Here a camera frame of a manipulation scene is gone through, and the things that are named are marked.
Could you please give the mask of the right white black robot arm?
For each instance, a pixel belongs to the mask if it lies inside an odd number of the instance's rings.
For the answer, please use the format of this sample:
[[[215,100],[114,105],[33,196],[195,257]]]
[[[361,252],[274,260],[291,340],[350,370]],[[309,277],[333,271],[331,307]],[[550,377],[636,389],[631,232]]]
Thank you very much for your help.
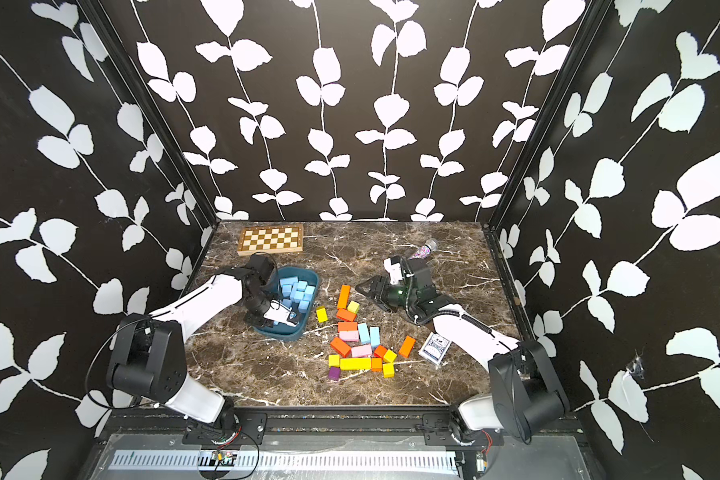
[[[437,290],[424,258],[393,256],[386,273],[358,284],[356,291],[386,312],[401,312],[415,326],[429,327],[483,367],[490,392],[455,407],[451,430],[463,440],[468,432],[499,429],[528,443],[534,434],[570,411],[546,349],[538,341],[520,341],[487,326],[451,296]]]

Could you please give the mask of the dark teal plastic tray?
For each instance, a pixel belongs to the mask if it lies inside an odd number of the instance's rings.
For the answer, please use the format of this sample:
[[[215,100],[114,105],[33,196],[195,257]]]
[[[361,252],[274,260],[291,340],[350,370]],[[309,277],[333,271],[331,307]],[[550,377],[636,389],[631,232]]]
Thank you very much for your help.
[[[255,327],[254,330],[281,341],[298,340],[315,308],[319,285],[319,275],[313,270],[280,267],[275,283],[267,291],[275,295],[278,302],[276,312],[288,313],[287,321],[267,321],[264,326]]]

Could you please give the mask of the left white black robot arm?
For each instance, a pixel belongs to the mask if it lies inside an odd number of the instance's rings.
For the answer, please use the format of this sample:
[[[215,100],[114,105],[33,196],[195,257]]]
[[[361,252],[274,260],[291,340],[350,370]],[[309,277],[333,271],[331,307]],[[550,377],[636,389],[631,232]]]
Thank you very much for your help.
[[[271,256],[254,254],[245,265],[218,271],[166,307],[128,316],[116,331],[107,385],[199,423],[217,422],[228,402],[189,376],[186,341],[230,306],[245,308],[246,320],[257,328],[294,326],[295,315],[275,293],[276,273]]]

